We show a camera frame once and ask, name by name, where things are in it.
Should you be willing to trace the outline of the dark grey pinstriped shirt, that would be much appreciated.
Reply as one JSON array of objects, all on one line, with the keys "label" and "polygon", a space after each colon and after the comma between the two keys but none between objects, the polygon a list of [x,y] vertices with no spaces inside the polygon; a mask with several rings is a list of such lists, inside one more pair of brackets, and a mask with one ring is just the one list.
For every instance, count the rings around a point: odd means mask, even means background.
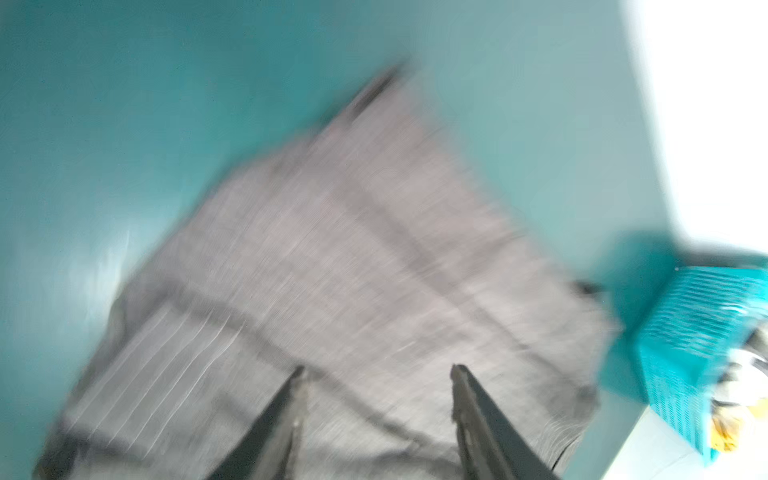
[{"label": "dark grey pinstriped shirt", "polygon": [[465,479],[452,366],[560,477],[617,331],[397,73],[234,170],[129,280],[37,479],[210,479],[299,366],[292,479]]}]

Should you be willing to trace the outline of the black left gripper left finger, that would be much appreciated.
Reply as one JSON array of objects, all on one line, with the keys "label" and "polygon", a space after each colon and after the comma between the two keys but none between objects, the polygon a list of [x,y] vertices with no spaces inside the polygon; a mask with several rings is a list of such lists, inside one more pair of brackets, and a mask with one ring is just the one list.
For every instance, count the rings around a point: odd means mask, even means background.
[{"label": "black left gripper left finger", "polygon": [[307,417],[309,380],[297,367],[210,479],[283,480],[294,477]]}]

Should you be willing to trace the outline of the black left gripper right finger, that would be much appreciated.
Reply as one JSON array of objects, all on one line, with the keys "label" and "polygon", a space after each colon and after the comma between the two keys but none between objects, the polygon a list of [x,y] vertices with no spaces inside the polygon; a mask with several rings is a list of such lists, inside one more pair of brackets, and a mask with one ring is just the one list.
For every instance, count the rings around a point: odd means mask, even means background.
[{"label": "black left gripper right finger", "polygon": [[452,366],[453,412],[465,479],[556,480],[462,364]]}]

